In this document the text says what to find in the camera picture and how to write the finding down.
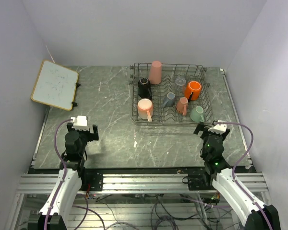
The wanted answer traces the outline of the blue printed mug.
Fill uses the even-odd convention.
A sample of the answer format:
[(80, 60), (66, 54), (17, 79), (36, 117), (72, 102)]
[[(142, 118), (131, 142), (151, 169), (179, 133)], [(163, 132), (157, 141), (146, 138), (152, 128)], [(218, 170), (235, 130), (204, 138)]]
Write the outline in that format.
[(161, 105), (162, 108), (165, 108), (165, 107), (171, 107), (174, 105), (175, 103), (175, 99), (176, 99), (176, 95), (175, 93), (173, 92), (169, 92), (165, 98), (164, 98), (164, 101)]

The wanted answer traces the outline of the salmon printed mug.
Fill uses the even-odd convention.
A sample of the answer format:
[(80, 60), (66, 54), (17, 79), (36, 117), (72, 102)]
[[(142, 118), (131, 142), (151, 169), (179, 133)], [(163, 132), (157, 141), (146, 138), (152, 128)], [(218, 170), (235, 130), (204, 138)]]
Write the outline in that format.
[(187, 108), (188, 108), (188, 99), (186, 97), (181, 97), (177, 104), (176, 104), (176, 111), (183, 115), (186, 116), (187, 115)]

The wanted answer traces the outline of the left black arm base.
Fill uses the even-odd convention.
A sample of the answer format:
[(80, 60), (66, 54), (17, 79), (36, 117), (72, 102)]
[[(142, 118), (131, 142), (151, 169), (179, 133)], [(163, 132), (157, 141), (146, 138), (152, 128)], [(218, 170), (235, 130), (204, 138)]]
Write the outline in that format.
[(81, 175), (82, 191), (102, 191), (103, 174), (96, 169), (85, 169)]

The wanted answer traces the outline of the black faceted mug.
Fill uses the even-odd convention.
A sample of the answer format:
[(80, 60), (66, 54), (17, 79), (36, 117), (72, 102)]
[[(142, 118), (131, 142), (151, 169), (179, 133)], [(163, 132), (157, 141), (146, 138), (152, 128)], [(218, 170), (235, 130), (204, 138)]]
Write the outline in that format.
[(140, 78), (138, 81), (138, 95), (143, 99), (152, 100), (151, 82), (148, 78)]

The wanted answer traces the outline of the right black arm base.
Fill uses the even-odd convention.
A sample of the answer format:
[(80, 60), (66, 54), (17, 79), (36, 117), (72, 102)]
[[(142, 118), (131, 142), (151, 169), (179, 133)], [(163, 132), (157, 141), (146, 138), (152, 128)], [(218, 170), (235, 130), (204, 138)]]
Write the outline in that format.
[(187, 185), (189, 191), (214, 190), (211, 177), (205, 173), (185, 176), (182, 179), (182, 183)]

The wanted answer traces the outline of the light pink mug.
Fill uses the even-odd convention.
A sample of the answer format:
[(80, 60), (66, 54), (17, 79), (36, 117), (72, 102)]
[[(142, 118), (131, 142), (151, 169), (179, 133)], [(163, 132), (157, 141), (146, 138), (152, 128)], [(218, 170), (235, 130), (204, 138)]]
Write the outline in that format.
[(154, 113), (153, 103), (149, 99), (141, 99), (137, 104), (138, 115), (141, 119), (152, 122), (152, 116)]

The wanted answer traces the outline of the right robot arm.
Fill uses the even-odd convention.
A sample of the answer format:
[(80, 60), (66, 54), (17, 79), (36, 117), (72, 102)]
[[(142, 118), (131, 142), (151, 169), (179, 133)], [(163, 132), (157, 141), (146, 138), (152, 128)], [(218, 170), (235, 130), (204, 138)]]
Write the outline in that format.
[(206, 174), (202, 184), (206, 189), (216, 189), (231, 206), (245, 230), (279, 230), (279, 214), (273, 205), (267, 205), (258, 199), (235, 175), (235, 166), (230, 166), (223, 157), (223, 142), (230, 133), (227, 125), (238, 125), (252, 131), (243, 124), (214, 121), (212, 126), (199, 122), (194, 134), (202, 132), (203, 146), (200, 153), (204, 160)]

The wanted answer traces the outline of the orange enamel mug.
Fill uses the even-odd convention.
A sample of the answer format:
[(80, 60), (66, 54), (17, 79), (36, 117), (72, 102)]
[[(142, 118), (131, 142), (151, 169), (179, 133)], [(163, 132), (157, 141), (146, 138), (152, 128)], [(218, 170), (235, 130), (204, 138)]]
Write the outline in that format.
[(199, 82), (190, 81), (187, 84), (184, 95), (188, 99), (188, 101), (195, 101), (198, 99), (201, 89), (202, 89), (202, 86)]

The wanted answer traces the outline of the tall pink tumbler cup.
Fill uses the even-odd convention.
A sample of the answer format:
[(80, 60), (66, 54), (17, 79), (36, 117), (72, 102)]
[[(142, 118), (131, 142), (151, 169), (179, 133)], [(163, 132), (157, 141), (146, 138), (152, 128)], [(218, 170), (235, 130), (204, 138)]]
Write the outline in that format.
[(162, 81), (162, 63), (160, 61), (153, 61), (149, 71), (148, 79), (152, 85), (158, 85)]

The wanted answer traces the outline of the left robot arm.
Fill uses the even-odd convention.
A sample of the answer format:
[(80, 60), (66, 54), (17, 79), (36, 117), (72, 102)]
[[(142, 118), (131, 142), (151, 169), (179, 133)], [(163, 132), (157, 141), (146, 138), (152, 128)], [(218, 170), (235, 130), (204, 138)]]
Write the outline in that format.
[(65, 151), (60, 154), (57, 147), (58, 128), (54, 134), (54, 149), (60, 159), (60, 170), (54, 188), (38, 214), (31, 214), (29, 230), (66, 230), (66, 221), (79, 190), (88, 186), (84, 162), (86, 145), (98, 141), (98, 127), (89, 127), (87, 117), (79, 115), (60, 123), (67, 125)]

